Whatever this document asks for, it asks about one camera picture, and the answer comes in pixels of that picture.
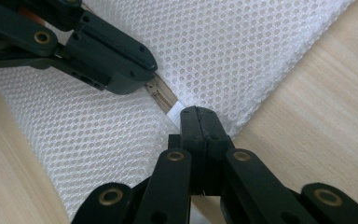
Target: white cloth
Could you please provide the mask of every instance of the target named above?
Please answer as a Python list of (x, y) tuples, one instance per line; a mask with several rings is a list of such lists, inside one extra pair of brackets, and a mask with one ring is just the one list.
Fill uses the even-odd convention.
[[(86, 1), (151, 49), (184, 106), (216, 111), (231, 136), (351, 2)], [(70, 218), (102, 183), (150, 175), (178, 132), (145, 90), (117, 96), (55, 69), (0, 70), (0, 92)]]

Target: beige zipper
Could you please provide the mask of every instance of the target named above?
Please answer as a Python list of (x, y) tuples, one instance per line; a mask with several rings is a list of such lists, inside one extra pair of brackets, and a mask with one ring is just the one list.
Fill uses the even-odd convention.
[(165, 82), (155, 74), (155, 78), (145, 84), (149, 94), (165, 113), (171, 110), (177, 98)]

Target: honeycomb mesh pattern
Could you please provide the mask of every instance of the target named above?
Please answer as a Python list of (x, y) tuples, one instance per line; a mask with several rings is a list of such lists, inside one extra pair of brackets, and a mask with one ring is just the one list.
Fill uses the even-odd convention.
[(88, 1), (151, 48), (185, 105), (216, 111), (234, 136), (352, 0)]
[[(213, 109), (235, 135), (351, 0), (85, 2), (151, 49), (183, 105)], [(117, 96), (55, 69), (2, 69), (0, 92), (71, 219), (102, 183), (150, 175), (177, 133), (145, 90)]]
[(117, 96), (56, 69), (2, 69), (0, 92), (71, 219), (101, 184), (150, 176), (178, 133), (146, 90)]

